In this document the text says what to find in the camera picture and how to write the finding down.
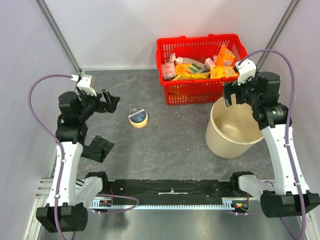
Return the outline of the black trash bag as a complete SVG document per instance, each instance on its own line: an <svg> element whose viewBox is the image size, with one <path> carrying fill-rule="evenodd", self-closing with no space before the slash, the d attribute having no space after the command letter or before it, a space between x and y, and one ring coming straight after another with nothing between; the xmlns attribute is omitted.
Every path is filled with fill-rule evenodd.
<svg viewBox="0 0 320 240"><path fill-rule="evenodd" d="M102 163L114 146L114 143L97 135L89 145L85 145L83 147L81 156L83 158Z"/></svg>

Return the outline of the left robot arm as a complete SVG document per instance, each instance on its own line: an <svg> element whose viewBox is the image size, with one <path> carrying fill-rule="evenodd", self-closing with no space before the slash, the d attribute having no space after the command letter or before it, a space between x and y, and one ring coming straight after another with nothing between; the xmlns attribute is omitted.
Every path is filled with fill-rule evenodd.
<svg viewBox="0 0 320 240"><path fill-rule="evenodd" d="M88 208L96 195L106 196L111 188L107 174L98 171L89 172L76 189L80 158L101 163L114 146L99 135L86 146L86 121L94 113L114 113L120 97L105 89L96 95L80 90L65 92L58 101L55 175L45 206L37 208L35 216L50 233L80 232L87 226Z"/></svg>

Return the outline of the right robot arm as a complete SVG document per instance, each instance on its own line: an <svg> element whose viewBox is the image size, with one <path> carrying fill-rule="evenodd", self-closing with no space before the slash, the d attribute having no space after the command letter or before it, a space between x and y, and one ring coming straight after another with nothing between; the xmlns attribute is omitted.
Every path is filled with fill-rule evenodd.
<svg viewBox="0 0 320 240"><path fill-rule="evenodd" d="M245 192L259 200L268 218L300 216L320 204L320 196L312 193L305 182L294 148L293 128L287 122L288 107L278 102L280 77L273 72L260 72L245 83L236 80L223 84L226 106L248 104L252 116L267 143L271 157L274 184L258 179L251 172L235 172L229 191L235 197Z"/></svg>

